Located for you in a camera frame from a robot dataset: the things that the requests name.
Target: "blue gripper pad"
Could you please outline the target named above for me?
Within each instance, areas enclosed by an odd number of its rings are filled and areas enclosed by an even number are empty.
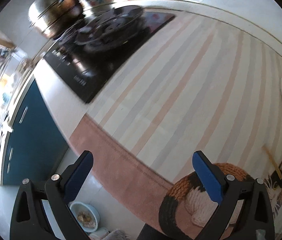
[[[82,156],[78,158],[77,161],[80,163],[72,172],[70,178],[64,186],[63,200],[66,204],[74,201],[74,199],[77,197],[80,188],[92,169],[93,155],[89,151],[84,151],[84,153],[86,153],[86,155],[83,158],[81,158]]]
[[[200,157],[199,152],[195,152],[193,154],[192,166],[206,189],[210,199],[220,205],[223,200],[222,186],[213,175],[205,161]]]

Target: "cat face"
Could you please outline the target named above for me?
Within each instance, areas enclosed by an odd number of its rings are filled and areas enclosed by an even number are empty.
[[[279,165],[279,169],[282,173],[282,161]],[[279,176],[274,171],[271,175],[269,175],[266,179],[264,179],[264,184],[266,186],[266,190],[268,192],[268,197],[270,198],[273,219],[275,219],[278,215],[278,210],[282,206],[282,189],[279,186]]]

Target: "wooden stick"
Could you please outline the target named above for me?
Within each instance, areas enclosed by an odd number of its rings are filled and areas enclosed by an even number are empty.
[[[275,160],[273,159],[273,156],[272,156],[270,150],[269,150],[265,145],[262,146],[262,149],[263,149],[263,150],[266,152],[266,154],[268,155],[268,158],[270,159],[270,161],[271,161],[272,165],[274,166],[274,168],[275,168],[277,174],[279,175],[279,178],[282,179],[282,173],[281,173],[279,167],[277,166]]]

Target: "light blue bowl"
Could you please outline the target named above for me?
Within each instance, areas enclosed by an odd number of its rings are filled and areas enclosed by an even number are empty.
[[[94,219],[96,222],[95,228],[86,228],[83,226],[81,222],[79,222],[78,220],[77,221],[85,232],[92,233],[92,232],[97,231],[99,222],[100,222],[100,215],[93,206],[79,202],[79,201],[73,201],[70,204],[70,210],[76,219],[77,219],[78,213],[81,211],[91,214],[92,219]]]

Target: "black cooktop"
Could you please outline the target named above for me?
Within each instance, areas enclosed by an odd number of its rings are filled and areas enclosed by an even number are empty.
[[[123,45],[109,52],[84,53],[85,65],[90,69],[88,75],[83,75],[82,71],[78,69],[78,65],[67,60],[65,54],[71,52],[62,51],[59,42],[49,49],[44,59],[85,103],[89,103],[118,68],[159,29],[174,18],[175,15],[170,13],[144,12],[142,14],[144,25],[141,31]]]

